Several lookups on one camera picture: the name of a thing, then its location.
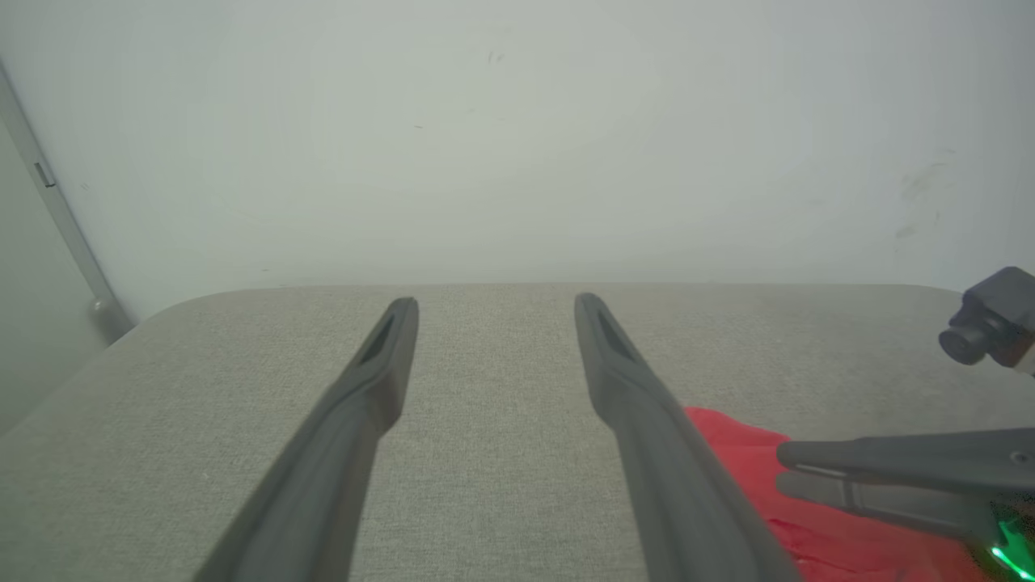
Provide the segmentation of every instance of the gray upholstered surface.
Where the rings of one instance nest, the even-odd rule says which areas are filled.
[[[421,327],[353,580],[638,580],[576,292],[684,403],[802,438],[1023,425],[1031,379],[936,342],[954,293],[898,286],[302,288],[139,326],[0,440],[0,579],[185,580],[388,301]]]

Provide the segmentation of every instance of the red cloth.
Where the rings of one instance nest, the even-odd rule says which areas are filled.
[[[808,582],[983,582],[959,543],[837,510],[776,491],[776,445],[788,437],[704,408],[686,414]]]

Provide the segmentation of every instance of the green light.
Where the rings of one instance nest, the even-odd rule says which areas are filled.
[[[1003,551],[1000,550],[999,548],[993,548],[992,555],[996,556],[997,558],[999,558],[999,561],[1009,566],[1009,569],[1012,570],[1014,573],[1016,573],[1016,575],[1019,576],[1022,580],[1035,580],[1035,576],[1032,576],[1031,574],[1025,572],[1023,569],[1018,568],[1017,564],[1013,563],[1013,561],[1010,560],[1010,558],[1006,557],[1006,554],[1004,554]]]

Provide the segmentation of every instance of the white wall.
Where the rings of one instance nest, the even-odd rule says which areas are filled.
[[[0,2],[138,318],[296,284],[1035,268],[1032,30],[1030,0]]]
[[[0,437],[107,347],[94,298],[0,120]]]

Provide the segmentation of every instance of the camera lens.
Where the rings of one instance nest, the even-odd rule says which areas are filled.
[[[981,361],[990,347],[988,336],[972,326],[949,327],[938,336],[938,343],[949,357],[967,366]]]

